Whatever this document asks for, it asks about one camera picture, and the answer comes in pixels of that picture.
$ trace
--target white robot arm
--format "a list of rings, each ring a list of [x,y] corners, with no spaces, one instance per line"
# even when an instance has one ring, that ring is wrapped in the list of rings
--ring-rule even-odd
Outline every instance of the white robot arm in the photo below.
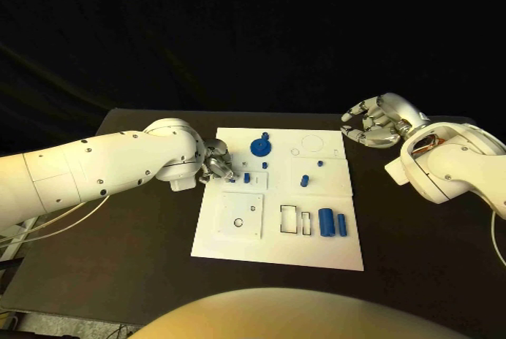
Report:
[[[0,158],[0,229],[28,218],[120,193],[157,177],[173,191],[211,177],[231,178],[221,140],[203,142],[179,119]]]
[[[400,157],[385,166],[395,182],[411,182],[437,204],[473,191],[506,219],[506,146],[473,125],[430,123],[427,116],[397,94],[359,103],[343,115],[368,111],[365,131],[343,126],[356,142],[375,148],[407,140]]]

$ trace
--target rectangular cutout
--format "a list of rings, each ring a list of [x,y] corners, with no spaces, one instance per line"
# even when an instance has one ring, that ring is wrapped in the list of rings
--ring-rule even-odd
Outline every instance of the rectangular cutout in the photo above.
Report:
[[[299,233],[296,206],[281,205],[281,233]]]
[[[312,235],[312,215],[303,211],[300,217],[303,220],[303,235]]]

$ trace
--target table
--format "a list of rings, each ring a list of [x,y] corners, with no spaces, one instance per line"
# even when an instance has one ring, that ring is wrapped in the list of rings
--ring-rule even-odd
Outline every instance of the table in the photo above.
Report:
[[[116,109],[98,134],[143,130],[160,118],[185,119],[203,138],[218,127],[338,130],[340,125],[340,116],[327,114]],[[345,140],[345,148],[365,272],[190,257],[203,185],[173,192],[167,182],[153,180],[111,196],[74,229],[33,244],[2,307],[144,325],[212,294],[293,287],[388,305],[470,336],[503,338],[506,269],[492,248],[489,206],[472,193],[436,205],[410,185],[398,186],[382,166],[400,145],[379,150]],[[90,202],[48,232],[97,204]],[[505,250],[502,222],[498,218]]]

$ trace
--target robotic hand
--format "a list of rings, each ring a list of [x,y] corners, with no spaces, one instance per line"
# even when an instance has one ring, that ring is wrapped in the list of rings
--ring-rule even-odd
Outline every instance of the robotic hand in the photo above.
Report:
[[[173,191],[232,178],[227,144],[202,141],[190,125],[157,120],[143,132],[127,131],[0,158],[0,228],[65,207],[120,193],[153,177]]]
[[[366,111],[363,129],[342,127],[345,135],[365,146],[391,147],[407,140],[400,157],[385,166],[398,185],[411,182],[437,204],[467,191],[489,203],[506,219],[506,145],[469,124],[433,123],[397,94],[368,99],[343,115],[348,121]]]

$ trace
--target blue object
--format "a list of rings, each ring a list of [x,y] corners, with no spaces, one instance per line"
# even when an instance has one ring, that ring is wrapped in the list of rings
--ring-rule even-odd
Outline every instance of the blue object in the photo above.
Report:
[[[339,222],[339,235],[342,237],[346,237],[348,236],[346,221],[345,221],[345,215],[342,213],[338,214],[338,222]]]
[[[309,186],[309,176],[307,176],[307,175],[303,176],[303,180],[300,181],[300,185],[301,185],[303,187],[307,187],[307,186]]]
[[[268,133],[261,134],[261,138],[251,142],[250,146],[251,154],[255,156],[265,156],[271,152],[271,142],[268,141]]]
[[[336,226],[332,209],[319,209],[319,220],[322,237],[333,237],[336,235]]]

